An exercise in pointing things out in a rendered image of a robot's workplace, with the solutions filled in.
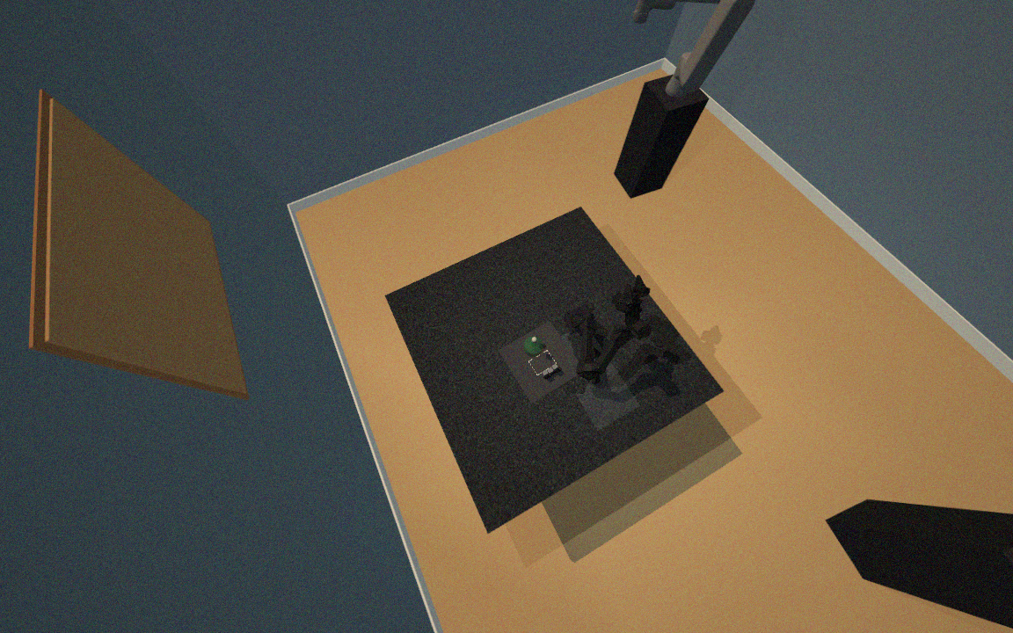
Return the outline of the green glass bottle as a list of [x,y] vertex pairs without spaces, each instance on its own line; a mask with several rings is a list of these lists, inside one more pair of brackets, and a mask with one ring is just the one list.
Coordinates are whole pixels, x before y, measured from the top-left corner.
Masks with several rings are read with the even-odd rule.
[[524,353],[527,357],[538,357],[543,350],[543,342],[536,336],[524,340]]

